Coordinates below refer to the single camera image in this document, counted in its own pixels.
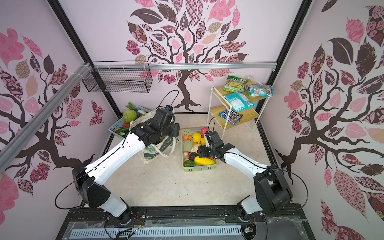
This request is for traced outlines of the pink red pomegranate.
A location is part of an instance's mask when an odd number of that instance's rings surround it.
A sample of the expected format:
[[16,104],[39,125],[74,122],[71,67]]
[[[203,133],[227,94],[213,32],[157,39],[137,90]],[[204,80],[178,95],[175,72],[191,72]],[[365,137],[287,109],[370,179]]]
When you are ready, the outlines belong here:
[[202,128],[201,129],[201,136],[202,136],[202,138],[205,136],[206,132],[208,132],[208,131],[210,131],[209,128]]

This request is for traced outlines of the beige canvas grocery bag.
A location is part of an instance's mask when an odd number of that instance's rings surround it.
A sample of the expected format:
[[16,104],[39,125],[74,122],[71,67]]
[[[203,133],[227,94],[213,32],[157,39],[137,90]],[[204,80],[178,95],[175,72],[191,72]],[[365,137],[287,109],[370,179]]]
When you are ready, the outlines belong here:
[[[141,117],[138,117],[136,120],[130,122],[130,130],[137,126],[140,123],[153,118],[155,116],[155,111],[150,111]],[[173,154],[176,149],[176,145],[181,142],[180,138],[166,137],[159,144],[152,144],[139,152],[139,158],[145,165],[148,165],[155,159],[160,157],[169,157]]]

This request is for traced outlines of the light green plastic basket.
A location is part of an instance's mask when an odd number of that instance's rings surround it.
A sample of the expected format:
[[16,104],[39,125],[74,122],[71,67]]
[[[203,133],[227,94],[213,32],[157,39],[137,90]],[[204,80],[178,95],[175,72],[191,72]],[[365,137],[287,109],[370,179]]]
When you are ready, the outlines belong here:
[[[194,145],[194,142],[193,140],[188,140],[188,141],[184,141],[183,140],[183,136],[188,136],[188,137],[192,137],[192,135],[194,133],[201,133],[201,129],[203,127],[194,127],[194,128],[184,128],[184,129],[181,129],[181,137],[182,137],[182,143],[181,143],[181,150],[182,150],[182,164],[189,160],[189,155],[186,156],[185,155],[185,152],[188,152],[189,154],[191,153],[191,148],[193,147]],[[198,167],[190,167],[190,168],[184,168],[183,167],[183,170],[185,172],[195,172],[195,171],[203,171],[203,170],[213,170],[217,167],[218,165],[218,161],[215,160],[215,164],[214,165],[210,165],[210,166],[202,166],[202,165],[199,165]]]

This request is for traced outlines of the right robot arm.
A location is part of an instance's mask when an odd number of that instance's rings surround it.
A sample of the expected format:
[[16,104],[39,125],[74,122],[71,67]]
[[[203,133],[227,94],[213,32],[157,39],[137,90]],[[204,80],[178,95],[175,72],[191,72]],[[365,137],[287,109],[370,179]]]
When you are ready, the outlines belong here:
[[255,194],[237,203],[239,218],[246,222],[255,213],[273,214],[290,202],[293,193],[277,165],[264,165],[243,155],[232,144],[224,144],[217,132],[207,131],[205,146],[198,148],[199,157],[213,158],[230,165],[254,183]]

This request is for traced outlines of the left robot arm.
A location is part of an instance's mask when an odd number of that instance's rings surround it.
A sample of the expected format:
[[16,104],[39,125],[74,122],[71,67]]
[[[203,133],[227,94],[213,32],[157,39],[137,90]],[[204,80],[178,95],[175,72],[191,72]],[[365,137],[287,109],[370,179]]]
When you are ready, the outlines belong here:
[[104,184],[127,160],[144,148],[159,144],[166,137],[177,138],[180,125],[176,123],[173,107],[159,107],[154,117],[133,127],[112,150],[86,167],[72,170],[74,184],[80,196],[91,208],[100,208],[125,225],[133,216],[131,208]]

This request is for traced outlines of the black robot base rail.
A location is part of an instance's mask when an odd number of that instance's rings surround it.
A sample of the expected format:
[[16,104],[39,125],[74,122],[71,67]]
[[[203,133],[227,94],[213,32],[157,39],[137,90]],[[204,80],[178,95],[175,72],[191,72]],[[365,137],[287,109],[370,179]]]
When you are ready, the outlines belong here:
[[128,224],[100,209],[70,210],[57,235],[67,240],[72,229],[240,226],[242,240],[313,240],[315,236],[299,204],[287,204],[274,214],[255,213],[248,221],[237,215],[235,205],[133,207]]

